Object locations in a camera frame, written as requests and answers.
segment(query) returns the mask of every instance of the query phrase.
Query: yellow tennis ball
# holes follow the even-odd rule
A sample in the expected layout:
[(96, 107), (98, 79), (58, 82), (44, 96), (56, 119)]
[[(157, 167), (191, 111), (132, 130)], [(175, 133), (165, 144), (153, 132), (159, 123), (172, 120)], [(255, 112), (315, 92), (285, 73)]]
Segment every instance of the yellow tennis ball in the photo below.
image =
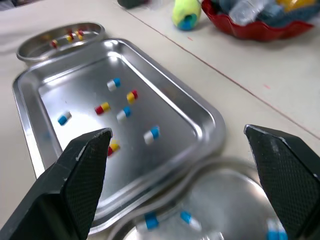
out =
[(181, 30), (193, 29), (201, 15), (201, 4), (198, 0), (175, 0), (172, 21)]

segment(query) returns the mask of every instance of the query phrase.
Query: tray rim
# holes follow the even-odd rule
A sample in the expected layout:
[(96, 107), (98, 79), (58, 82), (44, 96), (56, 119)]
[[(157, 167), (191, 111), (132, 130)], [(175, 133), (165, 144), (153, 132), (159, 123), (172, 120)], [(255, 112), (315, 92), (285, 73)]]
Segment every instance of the tray rim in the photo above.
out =
[[(30, 158), (31, 158), (31, 162), (32, 162), (32, 166), (33, 166), (36, 178), (38, 178), (45, 171), (45, 168), (44, 168), (44, 164), (42, 162), (40, 151), (37, 147), (37, 142), (36, 142), (36, 138), (35, 138), (35, 135), (34, 135), (34, 132), (32, 129), (31, 121), (28, 116), (28, 109), (27, 109), (27, 106), (26, 106), (24, 99), (22, 97), (21, 89), (19, 86), (19, 80), (21, 78), (23, 78), (25, 74), (32, 72), (33, 70), (41, 67), (42, 65), (48, 65), (53, 62), (59, 61), (61, 59), (68, 58), (71, 55), (76, 55), (80, 51), (86, 51), (86, 49), (88, 49), (88, 48), (94, 48), (94, 46), (103, 45), (108, 41), (118, 41), (118, 42), (121, 42), (121, 43), (125, 44), (126, 46), (128, 46), (132, 51), (134, 51), (141, 58), (143, 58), (144, 61), (146, 61), (149, 65), (151, 65), (153, 68), (155, 68), (157, 71), (159, 71), (160, 74), (164, 75), (168, 79), (168, 81), (173, 83), (177, 88), (179, 88), (179, 90), (181, 90), (184, 94), (186, 94), (188, 97), (190, 97), (194, 102), (198, 103), (199, 106), (202, 107), (209, 114), (209, 116), (211, 117), (211, 119), (213, 121), (214, 130), (209, 132), (208, 134), (211, 135), (211, 137), (212, 136), (215, 136), (215, 137), (219, 136), (219, 137), (216, 137), (216, 140), (212, 141), (212, 144), (202, 144), (204, 146), (201, 146), (201, 144), (200, 144), (199, 149), (204, 149), (205, 151), (201, 152), (200, 157), (193, 156), (196, 161), (208, 156), (209, 154), (220, 149), (223, 146), (223, 144), (225, 142), (225, 136), (226, 136), (226, 125), (225, 125), (225, 122), (224, 122), (222, 115), (219, 113), (219, 111), (217, 109), (215, 109), (204, 98), (202, 98), (198, 93), (193, 91), (185, 83), (183, 83), (181, 80), (179, 80), (177, 77), (175, 77), (172, 73), (167, 71), (164, 67), (162, 67), (159, 63), (157, 63), (155, 60), (153, 60), (151, 57), (149, 57), (146, 53), (144, 53), (142, 50), (140, 50), (138, 47), (136, 47), (130, 41), (125, 40), (125, 39), (121, 39), (121, 38), (111, 38), (111, 39), (103, 40), (99, 43), (91, 44), (87, 48), (79, 49), (79, 50), (71, 52), (67, 55), (51, 58), (51, 59), (48, 59), (44, 62), (37, 63), (37, 64), (31, 66), (30, 68), (26, 69), (24, 72), (22, 72), (13, 82), (13, 95), (14, 95), (15, 103), (17, 105), (19, 118), (21, 121), (21, 125), (22, 125), (23, 133), (24, 133), (24, 136), (26, 139), (26, 143), (27, 143), (27, 146), (29, 149), (29, 154), (30, 154)], [(116, 222), (117, 220), (119, 220), (119, 218), (123, 217), (126, 214), (126, 213), (122, 213), (122, 214), (120, 214), (120, 213), (122, 213), (122, 212), (119, 212), (118, 218), (115, 219), (113, 221), (113, 223)], [(100, 226), (101, 225), (97, 226), (96, 230), (90, 231), (90, 234), (100, 232), (103, 229), (108, 228), (110, 226), (110, 224), (107, 224), (104, 227), (100, 227)]]

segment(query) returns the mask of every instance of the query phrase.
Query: plastic bottle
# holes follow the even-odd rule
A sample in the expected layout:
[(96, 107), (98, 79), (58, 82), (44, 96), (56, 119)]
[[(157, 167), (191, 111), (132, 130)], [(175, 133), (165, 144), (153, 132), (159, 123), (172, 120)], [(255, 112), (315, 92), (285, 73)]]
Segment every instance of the plastic bottle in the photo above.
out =
[(240, 0), (231, 9), (229, 16), (235, 24), (245, 26), (254, 22), (270, 2), (272, 0)]

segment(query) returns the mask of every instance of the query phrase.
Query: blue and white capsule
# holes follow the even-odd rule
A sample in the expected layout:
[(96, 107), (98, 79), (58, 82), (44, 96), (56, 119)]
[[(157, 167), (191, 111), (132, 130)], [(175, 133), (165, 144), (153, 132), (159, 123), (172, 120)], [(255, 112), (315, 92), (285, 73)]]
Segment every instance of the blue and white capsule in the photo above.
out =
[(111, 81), (108, 81), (106, 85), (108, 86), (109, 91), (112, 92), (121, 86), (120, 78), (116, 77)]
[(131, 109), (130, 107), (126, 106), (116, 115), (116, 119), (118, 119), (118, 121), (121, 122), (126, 118), (130, 117), (130, 115), (131, 115)]
[(159, 136), (160, 136), (160, 129), (158, 126), (154, 126), (143, 135), (143, 138), (145, 143), (149, 145), (154, 140), (156, 140)]
[(268, 232), (266, 234), (267, 240), (279, 240), (278, 226), (276, 220), (269, 218), (266, 220)]
[(196, 230), (198, 232), (200, 232), (202, 230), (200, 222), (198, 222), (198, 220), (196, 220), (194, 217), (192, 217), (189, 212), (182, 211), (180, 213), (180, 217), (183, 221), (185, 221), (194, 230)]
[(58, 119), (58, 123), (63, 126), (65, 125), (68, 120), (72, 117), (71, 113), (69, 111), (65, 112), (61, 117)]
[(136, 225), (136, 230), (140, 233), (151, 231), (159, 225), (159, 221), (155, 213), (149, 213), (144, 216), (145, 221)]

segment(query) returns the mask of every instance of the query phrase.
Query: red bowl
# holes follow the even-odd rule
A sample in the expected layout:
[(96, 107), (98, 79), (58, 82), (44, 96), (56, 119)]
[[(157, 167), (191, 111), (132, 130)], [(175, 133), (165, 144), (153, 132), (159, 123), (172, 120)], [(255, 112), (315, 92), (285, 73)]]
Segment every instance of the red bowl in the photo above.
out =
[(218, 14), (211, 0), (202, 2), (202, 10), (210, 21), (222, 32), (239, 39), (251, 39), (269, 42), (276, 39), (289, 39), (310, 30), (314, 26), (303, 21), (293, 21), (285, 27), (271, 27), (262, 21), (255, 21), (246, 26), (234, 24), (226, 14)]

